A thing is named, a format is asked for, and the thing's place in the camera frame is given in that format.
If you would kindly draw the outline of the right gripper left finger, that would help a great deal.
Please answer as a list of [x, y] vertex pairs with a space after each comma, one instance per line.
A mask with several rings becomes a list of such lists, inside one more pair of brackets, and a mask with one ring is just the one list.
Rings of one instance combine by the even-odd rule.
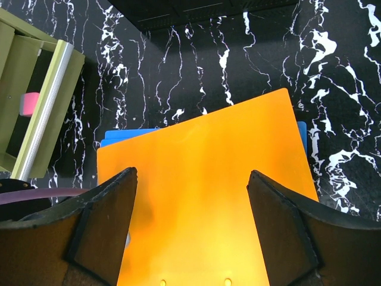
[[129, 167], [92, 189], [1, 181], [2, 285], [116, 285], [138, 185]]

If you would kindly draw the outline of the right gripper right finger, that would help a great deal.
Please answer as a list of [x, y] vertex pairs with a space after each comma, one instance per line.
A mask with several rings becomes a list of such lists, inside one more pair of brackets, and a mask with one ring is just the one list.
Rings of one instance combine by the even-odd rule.
[[380, 222], [325, 206], [257, 170], [247, 191], [270, 285], [380, 285]]

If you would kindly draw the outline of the orange folder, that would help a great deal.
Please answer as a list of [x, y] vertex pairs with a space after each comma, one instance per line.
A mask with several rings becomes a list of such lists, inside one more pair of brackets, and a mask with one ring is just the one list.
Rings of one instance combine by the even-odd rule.
[[98, 149], [99, 183], [128, 167], [138, 186], [119, 285], [267, 285], [251, 172], [317, 199], [285, 88]]

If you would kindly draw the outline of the pink eraser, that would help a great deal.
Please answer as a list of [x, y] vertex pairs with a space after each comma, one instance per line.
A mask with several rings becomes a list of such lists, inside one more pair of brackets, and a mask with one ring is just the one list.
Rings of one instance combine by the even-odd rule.
[[39, 98], [38, 92], [28, 92], [21, 96], [19, 115], [32, 117]]

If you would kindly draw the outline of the yellow-green drawer cabinet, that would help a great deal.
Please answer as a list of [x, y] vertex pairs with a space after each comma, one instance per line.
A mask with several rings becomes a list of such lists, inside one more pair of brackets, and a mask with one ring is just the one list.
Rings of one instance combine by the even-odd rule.
[[1, 10], [1, 171], [42, 178], [85, 56]]

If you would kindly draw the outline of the black magazine file holder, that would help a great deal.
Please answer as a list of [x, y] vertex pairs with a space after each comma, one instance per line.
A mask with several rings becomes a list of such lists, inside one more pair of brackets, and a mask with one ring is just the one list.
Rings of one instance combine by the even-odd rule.
[[289, 0], [111, 0], [110, 4], [141, 32], [196, 23], [243, 12], [291, 8]]

